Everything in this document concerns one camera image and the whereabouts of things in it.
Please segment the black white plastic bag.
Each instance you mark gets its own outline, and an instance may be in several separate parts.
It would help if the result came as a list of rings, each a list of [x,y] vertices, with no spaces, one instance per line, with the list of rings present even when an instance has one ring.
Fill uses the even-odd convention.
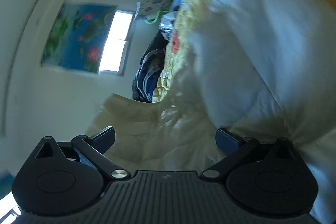
[[[174,28],[176,13],[175,12],[168,12],[167,14],[163,15],[159,24],[159,30],[162,36],[169,40]]]

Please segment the dark striped clothes pile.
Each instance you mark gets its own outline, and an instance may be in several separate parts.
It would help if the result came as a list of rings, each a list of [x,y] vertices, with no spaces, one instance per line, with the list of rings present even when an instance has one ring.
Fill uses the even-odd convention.
[[[132,82],[133,100],[152,102],[154,89],[164,67],[167,44],[168,41],[158,31],[140,59],[138,71]]]

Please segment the window with grey frame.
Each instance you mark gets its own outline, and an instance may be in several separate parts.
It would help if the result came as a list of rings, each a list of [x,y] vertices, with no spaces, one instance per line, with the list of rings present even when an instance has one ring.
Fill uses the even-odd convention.
[[[115,12],[100,61],[100,73],[122,74],[132,21],[131,12]]]

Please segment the white puffer jacket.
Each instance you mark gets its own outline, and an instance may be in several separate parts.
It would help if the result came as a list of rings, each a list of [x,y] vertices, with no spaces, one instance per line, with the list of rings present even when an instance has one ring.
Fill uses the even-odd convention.
[[[299,151],[319,190],[311,214],[335,221],[335,9],[322,0],[210,0],[165,98],[114,94],[87,130],[112,126],[107,158],[138,169],[202,172],[223,159],[220,127]]]

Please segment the lotus flower roller blind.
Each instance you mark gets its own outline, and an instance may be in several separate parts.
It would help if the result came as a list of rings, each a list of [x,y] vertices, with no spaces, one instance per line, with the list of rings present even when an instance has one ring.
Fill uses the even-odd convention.
[[[116,10],[111,5],[63,2],[41,65],[97,73]]]

